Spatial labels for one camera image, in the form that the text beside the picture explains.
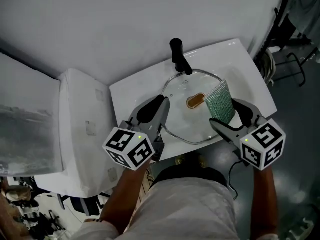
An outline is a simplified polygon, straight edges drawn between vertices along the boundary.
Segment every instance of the gray floor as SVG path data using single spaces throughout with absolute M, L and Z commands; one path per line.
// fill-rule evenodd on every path
M 306 56 L 312 47 L 292 48 L 274 54 L 277 63 L 283 62 L 290 51 L 298 58 Z M 297 225 L 303 217 L 313 216 L 308 206 L 319 197 L 320 170 L 320 64 L 310 60 L 303 66 L 306 84 L 299 87 L 302 75 L 276 81 L 269 90 L 278 112 L 272 118 L 286 132 L 286 145 L 283 156 L 273 164 L 273 173 L 278 198 L 280 235 Z M 298 72 L 293 62 L 277 67 L 274 79 Z M 215 168 L 228 177 L 231 165 L 238 160 L 232 153 L 234 148 L 225 141 L 199 149 L 208 167 Z M 174 165 L 174 159 L 168 159 L 152 167 L 157 176 L 164 168 Z M 237 216 L 237 230 L 240 239 L 250 237 L 250 213 L 253 198 L 253 169 L 238 164 L 231 174 L 232 185 L 238 191 L 234 202 Z

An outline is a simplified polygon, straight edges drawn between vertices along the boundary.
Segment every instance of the black handle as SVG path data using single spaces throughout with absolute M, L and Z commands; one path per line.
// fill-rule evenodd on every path
M 184 46 L 182 41 L 179 38 L 174 38 L 170 41 L 170 47 L 172 51 L 172 62 L 179 63 L 181 56 L 184 56 Z
M 175 63 L 175 70 L 178 72 L 185 72 L 186 75 L 193 73 L 192 68 L 184 56 L 183 43 L 179 38 L 174 38 L 170 41 L 172 50 L 172 62 Z

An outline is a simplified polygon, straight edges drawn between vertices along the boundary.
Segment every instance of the white sink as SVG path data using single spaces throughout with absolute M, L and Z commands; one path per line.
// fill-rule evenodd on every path
M 231 96 L 256 105 L 264 117 L 269 117 L 277 111 L 264 80 L 240 40 L 233 39 L 213 44 L 188 52 L 184 56 L 193 69 L 204 70 L 221 79 L 226 79 Z M 121 121 L 128 120 L 136 106 L 159 95 L 167 80 L 176 74 L 175 64 L 169 59 L 113 84 L 110 90 L 118 125 Z M 198 93 L 209 93 L 217 84 L 219 84 L 218 80 L 201 73 L 193 73 L 191 76 L 183 75 L 174 79 L 164 93 L 171 103 L 167 128 L 191 142 L 216 136 L 217 133 L 209 124 L 211 115 L 206 104 L 188 109 L 186 100 Z M 236 113 L 230 126 L 241 125 Z M 218 136 L 200 145 L 190 145 L 175 139 L 164 130 L 161 131 L 161 135 L 165 143 L 161 160 L 222 140 Z

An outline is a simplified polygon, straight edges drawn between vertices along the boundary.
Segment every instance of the person's arm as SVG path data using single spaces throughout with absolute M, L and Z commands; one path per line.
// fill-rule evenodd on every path
M 271 166 L 254 169 L 254 191 L 251 210 L 251 240 L 277 234 L 278 208 L 274 175 Z
M 138 170 L 125 169 L 112 196 L 106 202 L 100 220 L 111 223 L 121 235 L 129 225 L 135 211 L 140 188 L 150 160 Z

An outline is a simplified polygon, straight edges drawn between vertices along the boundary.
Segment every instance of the green sponge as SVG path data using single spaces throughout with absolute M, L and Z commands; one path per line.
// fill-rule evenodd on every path
M 203 100 L 212 118 L 218 119 L 227 125 L 234 118 L 236 111 L 232 105 L 232 97 L 225 79 L 208 93 Z

